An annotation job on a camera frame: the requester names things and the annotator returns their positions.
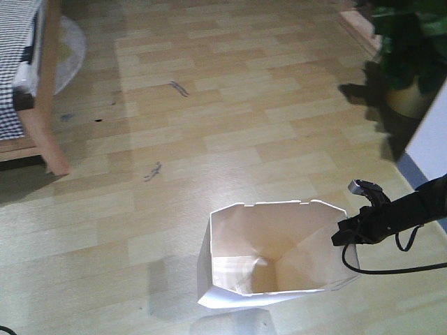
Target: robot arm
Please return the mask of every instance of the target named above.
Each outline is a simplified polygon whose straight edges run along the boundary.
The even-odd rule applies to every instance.
[[[447,216],[447,174],[419,186],[415,192],[390,201],[379,185],[353,180],[349,190],[364,195],[372,206],[362,207],[352,218],[338,222],[334,246],[376,244],[390,235]]]

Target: white wall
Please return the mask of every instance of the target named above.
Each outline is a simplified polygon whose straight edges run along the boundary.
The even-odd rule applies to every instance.
[[[405,151],[428,180],[447,173],[447,81]]]

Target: bed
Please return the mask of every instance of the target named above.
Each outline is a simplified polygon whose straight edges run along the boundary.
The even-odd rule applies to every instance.
[[[21,24],[7,22],[10,31],[17,29],[20,34],[16,33],[17,36],[10,40],[0,38],[0,54],[3,52],[3,66],[0,67],[0,79],[3,80],[0,85],[0,161],[40,155],[49,170],[58,176],[70,171],[51,128],[60,5],[60,0],[3,0],[0,7],[3,30],[6,28],[5,17],[18,17],[20,20],[26,17]],[[26,13],[19,11],[13,16],[5,12],[14,11],[18,6],[26,8]],[[5,73],[4,66],[5,50],[11,40],[20,40],[14,44],[22,48],[19,59],[14,55],[13,75]],[[4,80],[7,75],[12,78]]]

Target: potted plant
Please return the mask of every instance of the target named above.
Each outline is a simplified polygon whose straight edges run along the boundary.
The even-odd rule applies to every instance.
[[[388,105],[421,118],[447,74],[447,0],[370,0]]]

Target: paper bag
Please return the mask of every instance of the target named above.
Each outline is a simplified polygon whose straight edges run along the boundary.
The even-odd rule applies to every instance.
[[[198,303],[264,306],[338,290],[359,277],[331,236],[343,209],[320,200],[234,204],[210,215],[198,259]],[[346,259],[358,265],[355,245]]]

